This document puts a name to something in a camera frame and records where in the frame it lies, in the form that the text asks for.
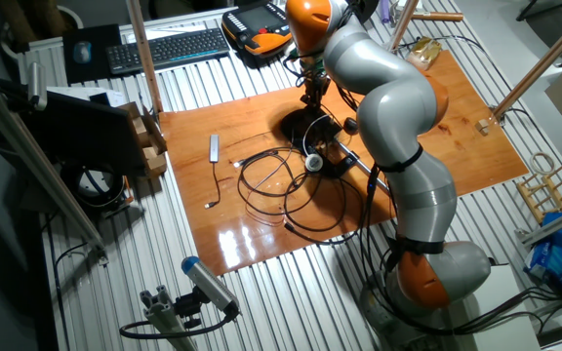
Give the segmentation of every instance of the glossy wooden surface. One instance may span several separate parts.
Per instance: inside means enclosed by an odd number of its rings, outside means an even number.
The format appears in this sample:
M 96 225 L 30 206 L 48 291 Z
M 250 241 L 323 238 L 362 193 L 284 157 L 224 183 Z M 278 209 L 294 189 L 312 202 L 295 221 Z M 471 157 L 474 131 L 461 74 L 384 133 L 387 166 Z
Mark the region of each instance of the glossy wooden surface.
M 462 195 L 527 173 L 517 153 L 500 126 L 490 122 L 490 132 L 481 136 L 474 124 L 488 116 L 489 109 L 473 90 L 449 52 L 442 52 L 429 73 L 445 85 L 450 94 L 450 107 L 444 120 L 429 133 L 420 136 L 424 150 L 442 160 L 450 169 Z M 275 146 L 287 146 L 280 135 L 279 121 L 289 112 L 303 108 L 299 98 L 302 89 L 286 89 L 260 96 L 239 99 L 190 111 L 165 113 L 161 127 L 180 188 L 187 219 L 199 257 L 216 274 L 232 271 L 310 243 L 283 227 L 282 216 L 257 214 L 248 210 L 238 194 L 240 169 L 233 163 Z M 354 116 L 337 94 L 335 87 L 324 97 L 324 104 L 341 121 Z M 221 202 L 206 210 L 205 204 L 216 200 L 216 187 L 209 163 L 209 138 L 218 134 L 221 140 L 220 161 L 216 172 L 221 188 Z M 372 166 L 372 159 L 359 136 L 341 134 L 344 141 L 361 159 Z M 332 155 L 341 157 L 336 149 Z M 279 156 L 286 157 L 287 152 Z M 258 184 L 280 161 L 267 158 L 245 172 L 245 178 Z M 289 161 L 295 176 L 304 171 L 301 156 L 293 154 Z M 367 176 L 353 168 L 346 176 L 365 197 Z M 304 202 L 317 179 L 289 197 L 289 208 Z M 261 184 L 259 190 L 282 193 L 290 178 L 284 169 Z M 243 194 L 249 192 L 240 186 Z M 333 230 L 314 233 L 301 231 L 314 239 L 324 240 L 356 228 L 360 203 L 346 189 L 348 211 L 341 225 Z M 322 180 L 313 201 L 294 217 L 310 227 L 326 227 L 335 223 L 342 211 L 343 193 L 338 183 Z M 282 198 L 263 198 L 252 193 L 249 201 L 267 212 L 280 212 Z M 388 198 L 380 191 L 375 199 L 372 222 L 389 218 Z

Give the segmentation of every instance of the wooden block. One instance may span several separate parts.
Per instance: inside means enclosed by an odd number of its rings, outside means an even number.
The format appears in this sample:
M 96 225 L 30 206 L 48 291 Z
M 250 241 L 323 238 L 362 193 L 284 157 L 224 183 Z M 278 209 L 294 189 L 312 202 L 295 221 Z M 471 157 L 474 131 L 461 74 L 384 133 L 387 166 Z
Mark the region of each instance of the wooden block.
M 150 177 L 158 177 L 164 174 L 167 170 L 165 153 L 158 154 L 154 147 L 146 147 L 142 150 L 146 163 L 148 164 L 148 171 Z
M 153 117 L 151 117 L 151 114 L 146 110 L 146 107 L 143 107 L 142 110 L 142 121 L 144 122 L 144 126 L 146 127 L 146 130 L 150 135 L 151 144 L 153 145 L 153 147 L 157 148 L 158 154 L 166 152 L 166 140 L 164 140 L 160 129 L 153 120 Z
M 146 127 L 144 126 L 144 122 L 142 121 L 142 118 L 135 117 L 133 122 L 134 122 L 134 128 L 136 129 L 136 134 L 138 135 L 138 140 L 140 141 L 140 146 L 141 147 L 151 146 L 151 141 L 149 140 L 149 134 L 146 131 Z
M 157 152 L 155 152 L 153 147 L 145 147 L 142 151 L 147 160 L 157 157 Z
M 152 159 L 147 160 L 149 167 L 149 176 L 159 177 L 164 174 L 168 168 L 166 163 L 166 153 L 158 155 Z
M 474 125 L 478 133 L 480 133 L 483 137 L 489 134 L 489 122 L 486 119 L 482 119 Z

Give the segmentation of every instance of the small wooden piece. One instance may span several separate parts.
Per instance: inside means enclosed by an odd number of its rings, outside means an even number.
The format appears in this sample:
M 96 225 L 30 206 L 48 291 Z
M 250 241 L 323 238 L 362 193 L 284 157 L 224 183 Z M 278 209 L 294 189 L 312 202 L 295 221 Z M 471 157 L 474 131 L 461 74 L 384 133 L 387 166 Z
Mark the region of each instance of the small wooden piece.
M 489 122 L 486 119 L 482 119 L 476 122 L 476 130 L 480 133 L 483 137 L 489 134 Z
M 141 116 L 135 102 L 130 102 L 119 106 L 128 112 L 127 118 L 130 120 L 130 128 L 133 129 L 136 142 L 140 148 L 146 165 L 146 175 L 158 177 L 167 170 L 166 162 L 166 141 L 153 122 L 148 111 L 144 109 Z

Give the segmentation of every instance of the metal grating table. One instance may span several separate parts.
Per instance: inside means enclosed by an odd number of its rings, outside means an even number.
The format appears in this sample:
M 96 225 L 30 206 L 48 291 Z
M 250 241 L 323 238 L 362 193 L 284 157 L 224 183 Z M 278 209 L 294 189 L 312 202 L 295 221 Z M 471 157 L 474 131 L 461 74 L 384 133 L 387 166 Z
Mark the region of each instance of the metal grating table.
M 452 0 L 424 0 L 427 11 L 458 12 Z M 216 28 L 222 11 L 149 22 L 148 28 L 184 26 Z M 365 23 L 378 43 L 387 42 L 392 29 L 381 24 L 377 14 Z M 122 26 L 124 41 L 133 33 Z M 475 41 L 477 36 L 466 21 L 412 21 L 403 38 L 409 43 L 419 35 L 460 35 Z M 478 94 L 488 105 L 496 105 L 509 86 L 489 59 L 477 48 L 459 40 L 447 40 L 451 50 Z M 20 55 L 21 80 L 25 68 L 37 61 L 47 68 L 49 86 L 66 87 L 60 38 L 33 43 Z M 249 68 L 231 53 L 228 57 L 203 61 L 157 72 L 160 94 L 167 111 L 181 111 L 256 94 L 289 88 L 295 78 L 278 59 L 262 59 Z M 122 92 L 127 100 L 150 107 L 142 75 L 104 79 L 74 86 L 102 87 Z M 514 107 L 526 109 L 521 102 Z M 537 151 L 562 157 L 546 134 L 526 114 L 508 112 L 504 132 L 523 160 Z M 533 284 L 522 272 L 526 250 L 513 231 L 532 230 L 538 225 L 519 196 L 514 179 L 461 196 L 447 240 L 471 240 L 499 263 L 511 264 L 520 289 Z M 99 223 L 106 242 L 109 263 L 98 265 L 88 249 L 80 249 L 58 267 L 63 294 L 62 315 L 56 298 L 54 271 L 47 264 L 60 349 L 66 335 L 72 350 L 170 350 L 164 340 L 135 341 L 122 338 L 118 329 L 144 320 L 139 292 L 166 285 L 172 297 L 190 293 L 192 284 L 181 273 L 181 260 L 196 254 L 187 218 L 169 170 L 159 179 L 134 184 L 136 200 L 131 208 Z M 390 223 L 384 224 L 388 234 Z M 65 218 L 56 218 L 43 233 L 46 257 L 82 243 Z M 373 255 L 386 249 L 376 236 Z M 224 274 L 221 279 L 240 300 L 242 316 L 219 331 L 194 337 L 200 350 L 373 350 L 379 341 L 361 316 L 356 298 L 363 284 L 359 245 L 356 240 L 335 248 L 309 246 L 292 253 Z M 528 302 L 534 310 L 541 305 Z M 209 326 L 220 320 L 214 307 L 204 306 L 202 320 Z

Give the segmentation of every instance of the black keyboard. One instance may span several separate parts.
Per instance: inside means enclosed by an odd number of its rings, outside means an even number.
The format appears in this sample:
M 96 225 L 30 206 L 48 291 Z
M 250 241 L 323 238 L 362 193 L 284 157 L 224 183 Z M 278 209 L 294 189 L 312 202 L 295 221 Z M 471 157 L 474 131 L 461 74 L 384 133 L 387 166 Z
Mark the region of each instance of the black keyboard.
M 212 59 L 229 52 L 219 28 L 149 40 L 148 46 L 156 69 Z M 142 71 L 136 43 L 113 46 L 106 50 L 112 74 Z

